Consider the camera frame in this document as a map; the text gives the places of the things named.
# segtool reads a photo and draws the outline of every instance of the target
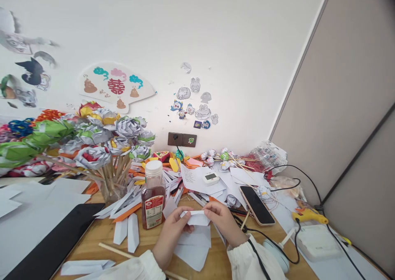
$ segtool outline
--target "ketchup bottle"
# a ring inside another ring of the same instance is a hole
[[[145,166],[145,184],[141,190],[143,228],[150,229],[162,223],[166,188],[161,161],[150,161]]]

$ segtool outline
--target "bottle label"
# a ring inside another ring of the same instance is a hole
[[[147,229],[162,223],[164,196],[155,196],[145,201]]]

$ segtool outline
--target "hand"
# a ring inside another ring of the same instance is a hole
[[[209,202],[204,207],[204,214],[217,226],[221,234],[233,248],[248,241],[248,237],[239,228],[230,210],[220,202]]]
[[[172,260],[174,248],[180,239],[182,231],[192,233],[195,230],[194,226],[186,224],[191,217],[190,211],[193,210],[193,208],[187,206],[178,207],[167,217],[163,224],[158,241],[152,250],[153,257],[163,271],[167,269]],[[180,218],[183,211],[187,211],[187,213]]]

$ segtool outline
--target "wooden desk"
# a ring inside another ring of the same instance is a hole
[[[101,195],[101,192],[98,192],[94,194],[87,203],[102,202],[103,197]],[[179,206],[190,206],[196,210],[202,209],[202,207],[195,200],[191,199],[187,195],[184,195],[181,198]],[[137,247],[134,255],[140,256],[148,249],[152,249],[154,247],[163,224],[148,231],[144,230],[141,224],[141,209],[138,210],[136,214],[139,219],[140,245]],[[115,224],[112,223],[112,221],[113,220],[110,220],[108,218],[104,220],[96,220],[87,231],[85,236],[81,239],[78,246],[66,259],[66,261],[84,259],[110,259],[119,264],[127,260],[123,256],[120,256],[98,246],[100,242],[104,242],[118,249],[122,249],[125,252],[128,252],[127,238],[123,241],[121,245],[113,244]],[[264,232],[275,242],[281,242],[286,236],[285,231],[282,229],[278,222],[271,227],[261,227],[255,222],[253,218],[249,217],[246,225],[249,228],[258,229]],[[265,239],[264,236],[256,232],[253,233],[253,236],[258,243],[262,243]],[[288,243],[286,243],[284,251],[292,260],[296,260],[297,257],[295,246],[292,244],[292,242],[288,241]],[[226,254],[226,248],[213,226],[211,226],[211,248],[207,255],[206,263],[200,272],[196,272],[195,270],[193,270],[190,266],[180,260],[176,255],[173,255],[172,262],[168,270],[187,279],[232,279],[232,272],[230,269],[228,255]],[[72,280],[79,277],[81,276],[60,276],[60,272],[58,271],[54,279]],[[290,272],[286,274],[286,277],[289,280],[318,279],[302,255],[300,256],[299,264],[290,264]]]

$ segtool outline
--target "bottle cap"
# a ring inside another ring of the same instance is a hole
[[[148,176],[155,176],[162,174],[163,171],[163,164],[161,161],[149,161],[147,165],[145,165],[145,175]]]

